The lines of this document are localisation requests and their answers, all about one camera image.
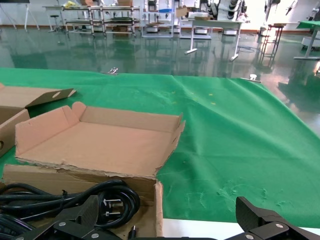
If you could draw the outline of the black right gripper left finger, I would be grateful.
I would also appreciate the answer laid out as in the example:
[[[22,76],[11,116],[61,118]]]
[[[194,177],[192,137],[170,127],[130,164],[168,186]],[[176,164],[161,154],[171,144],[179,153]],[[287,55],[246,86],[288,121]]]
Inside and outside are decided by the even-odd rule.
[[[82,205],[63,209],[50,223],[30,230],[15,240],[116,240],[117,237],[95,229],[99,205],[96,195]]]

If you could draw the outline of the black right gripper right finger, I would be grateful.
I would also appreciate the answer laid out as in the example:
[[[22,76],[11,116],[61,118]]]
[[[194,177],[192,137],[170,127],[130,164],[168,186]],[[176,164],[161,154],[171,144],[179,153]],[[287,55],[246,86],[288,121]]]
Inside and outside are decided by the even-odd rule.
[[[254,206],[245,197],[238,196],[235,216],[243,233],[231,240],[320,240],[320,236],[292,225],[277,212]]]

